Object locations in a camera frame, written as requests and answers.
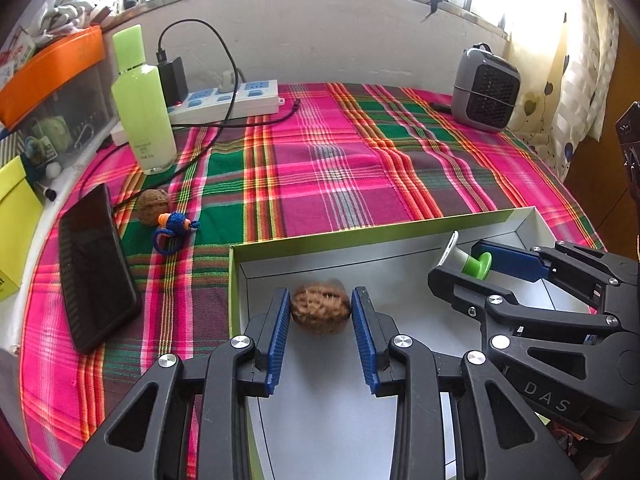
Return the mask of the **clear plastic storage bin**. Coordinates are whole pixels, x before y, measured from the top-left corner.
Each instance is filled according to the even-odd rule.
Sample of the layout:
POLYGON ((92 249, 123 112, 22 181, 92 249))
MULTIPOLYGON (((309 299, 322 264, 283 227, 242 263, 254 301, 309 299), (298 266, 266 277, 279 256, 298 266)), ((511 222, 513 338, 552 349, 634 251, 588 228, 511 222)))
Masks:
POLYGON ((84 70, 55 90, 17 127, 32 166, 70 166, 112 119, 100 66, 84 70))

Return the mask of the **green white cardboard box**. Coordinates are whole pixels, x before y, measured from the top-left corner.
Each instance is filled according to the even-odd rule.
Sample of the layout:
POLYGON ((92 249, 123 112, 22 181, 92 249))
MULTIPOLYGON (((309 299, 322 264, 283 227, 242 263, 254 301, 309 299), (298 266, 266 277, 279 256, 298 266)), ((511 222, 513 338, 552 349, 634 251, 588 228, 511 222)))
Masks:
MULTIPOLYGON (((277 288, 330 284, 367 289, 378 312, 428 348, 462 356, 480 348, 480 328, 433 296, 427 273, 456 236, 517 248, 552 246, 532 207, 235 245, 230 249, 232 334, 268 309, 277 288)), ((250 466, 257 479, 385 479, 392 466, 396 402, 363 378, 351 328, 316 336, 288 329, 280 382, 248 401, 250 466)))

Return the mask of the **blue orange keychain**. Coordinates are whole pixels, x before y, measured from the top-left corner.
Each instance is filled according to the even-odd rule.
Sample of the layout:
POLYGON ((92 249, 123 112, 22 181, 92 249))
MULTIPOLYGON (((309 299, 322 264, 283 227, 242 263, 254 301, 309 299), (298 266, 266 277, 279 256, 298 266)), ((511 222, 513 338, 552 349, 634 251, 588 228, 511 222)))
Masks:
POLYGON ((157 229, 152 235, 153 248, 163 256, 175 255, 183 240, 198 230, 200 222, 181 212, 165 212, 157 217, 157 229))

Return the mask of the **yellow shoebox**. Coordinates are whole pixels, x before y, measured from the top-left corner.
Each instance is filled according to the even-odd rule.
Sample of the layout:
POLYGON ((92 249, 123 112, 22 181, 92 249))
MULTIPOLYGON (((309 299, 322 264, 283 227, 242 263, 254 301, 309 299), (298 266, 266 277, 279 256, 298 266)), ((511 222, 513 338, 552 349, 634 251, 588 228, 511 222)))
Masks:
POLYGON ((42 203, 26 180, 21 157, 14 157, 1 168, 0 300, 20 289, 42 210, 42 203))

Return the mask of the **plaid pink green bedsheet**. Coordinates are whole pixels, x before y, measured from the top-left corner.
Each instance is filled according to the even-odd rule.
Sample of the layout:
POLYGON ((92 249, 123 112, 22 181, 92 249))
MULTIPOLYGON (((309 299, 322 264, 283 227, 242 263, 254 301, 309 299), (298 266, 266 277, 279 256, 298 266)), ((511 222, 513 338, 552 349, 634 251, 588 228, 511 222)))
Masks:
POLYGON ((51 230, 29 286, 20 397, 30 454, 62 476, 96 426, 164 353, 211 352, 228 336, 233 245, 518 207, 560 240, 601 240, 561 181, 513 133, 481 133, 436 110, 442 96, 376 84, 289 84, 280 122, 177 136, 186 172, 168 188, 201 221, 177 255, 154 252, 130 197, 152 188, 130 151, 96 156, 74 187, 103 183, 142 298, 141 314, 88 356, 70 338, 51 230))

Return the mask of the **grey small space heater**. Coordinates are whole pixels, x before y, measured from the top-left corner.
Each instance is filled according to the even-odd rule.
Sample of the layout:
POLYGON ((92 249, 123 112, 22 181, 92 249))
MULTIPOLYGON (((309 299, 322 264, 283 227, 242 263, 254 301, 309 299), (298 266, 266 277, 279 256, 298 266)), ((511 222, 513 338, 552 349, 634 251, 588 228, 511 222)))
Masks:
POLYGON ((451 111, 462 125, 486 132, 502 131, 510 122, 521 76, 518 69, 488 44, 481 42, 465 49, 460 60, 451 111))

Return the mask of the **black smartphone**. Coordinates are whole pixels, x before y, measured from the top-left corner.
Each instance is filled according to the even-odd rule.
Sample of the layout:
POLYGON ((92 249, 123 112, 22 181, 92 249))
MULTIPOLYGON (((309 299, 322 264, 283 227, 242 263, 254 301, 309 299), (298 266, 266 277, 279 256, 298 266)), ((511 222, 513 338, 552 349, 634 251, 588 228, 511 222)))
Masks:
POLYGON ((98 185, 62 215, 58 266, 77 352, 93 352, 140 314, 140 295, 122 251, 106 185, 98 185))

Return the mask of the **orange storage bin lid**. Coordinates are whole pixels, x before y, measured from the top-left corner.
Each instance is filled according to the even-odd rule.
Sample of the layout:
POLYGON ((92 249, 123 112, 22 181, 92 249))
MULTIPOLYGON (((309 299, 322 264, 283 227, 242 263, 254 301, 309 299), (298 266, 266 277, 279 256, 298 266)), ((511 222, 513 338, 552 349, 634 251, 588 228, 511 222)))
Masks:
POLYGON ((2 125, 14 129, 53 92, 104 58, 103 34, 98 25, 50 44, 2 88, 2 125))

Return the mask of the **green white spool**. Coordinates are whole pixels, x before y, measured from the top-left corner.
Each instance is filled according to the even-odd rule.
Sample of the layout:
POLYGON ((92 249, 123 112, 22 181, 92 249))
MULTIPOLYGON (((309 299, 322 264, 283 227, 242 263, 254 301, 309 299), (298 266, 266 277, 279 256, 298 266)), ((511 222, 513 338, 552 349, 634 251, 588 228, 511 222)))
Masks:
POLYGON ((482 252, 478 257, 473 257, 458 246, 458 240, 459 232, 452 232, 436 266, 444 266, 471 278, 484 281, 488 277, 491 268, 491 253, 482 252))

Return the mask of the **large brown walnut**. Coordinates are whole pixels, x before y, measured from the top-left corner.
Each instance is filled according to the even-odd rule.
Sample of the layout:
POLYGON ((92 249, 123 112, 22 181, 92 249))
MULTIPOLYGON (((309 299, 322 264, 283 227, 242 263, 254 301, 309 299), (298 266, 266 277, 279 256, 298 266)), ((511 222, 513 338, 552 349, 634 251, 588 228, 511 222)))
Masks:
POLYGON ((344 289, 333 284, 300 286, 292 296, 293 320, 308 333, 334 335, 344 330, 352 308, 344 289))

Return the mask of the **white power strip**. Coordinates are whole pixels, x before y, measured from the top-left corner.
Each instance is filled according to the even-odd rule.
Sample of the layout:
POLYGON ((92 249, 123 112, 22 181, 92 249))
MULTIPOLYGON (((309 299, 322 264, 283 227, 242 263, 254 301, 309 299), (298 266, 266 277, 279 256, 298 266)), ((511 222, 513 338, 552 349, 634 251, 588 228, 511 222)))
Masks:
MULTIPOLYGON (((231 91, 208 89, 191 92, 180 104, 166 106, 171 125, 201 124, 202 122, 221 122, 230 102, 231 91)), ((240 84, 231 118, 274 114, 279 107, 277 81, 264 80, 240 84)), ((112 129, 111 136, 117 145, 128 141, 121 122, 112 129)))

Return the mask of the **small brown walnut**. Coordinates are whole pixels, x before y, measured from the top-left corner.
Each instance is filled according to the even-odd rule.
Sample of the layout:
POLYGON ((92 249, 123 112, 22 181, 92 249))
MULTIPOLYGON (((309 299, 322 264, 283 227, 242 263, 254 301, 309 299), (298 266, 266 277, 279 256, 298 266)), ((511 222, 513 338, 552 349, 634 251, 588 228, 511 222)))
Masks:
POLYGON ((157 226, 161 214, 170 211, 169 195, 164 190, 145 190, 136 205, 137 218, 145 226, 157 226))

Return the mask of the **green lotion bottle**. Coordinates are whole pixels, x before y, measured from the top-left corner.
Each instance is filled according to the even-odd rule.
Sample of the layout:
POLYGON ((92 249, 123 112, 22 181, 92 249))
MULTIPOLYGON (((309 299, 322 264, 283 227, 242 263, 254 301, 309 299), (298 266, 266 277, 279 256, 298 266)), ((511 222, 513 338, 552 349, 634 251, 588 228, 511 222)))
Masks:
POLYGON ((177 156, 160 72, 146 62, 140 25, 116 32, 112 40, 118 73, 112 95, 119 120, 141 170, 160 174, 177 156))

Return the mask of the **heart pattern curtain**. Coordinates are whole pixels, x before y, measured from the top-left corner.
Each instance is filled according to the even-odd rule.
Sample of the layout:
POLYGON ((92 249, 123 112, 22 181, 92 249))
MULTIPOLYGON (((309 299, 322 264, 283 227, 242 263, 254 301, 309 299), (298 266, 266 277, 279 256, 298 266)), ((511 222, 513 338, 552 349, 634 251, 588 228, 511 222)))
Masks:
POLYGON ((620 42, 610 0, 508 0, 508 61, 521 75, 509 129, 563 180, 600 140, 620 42))

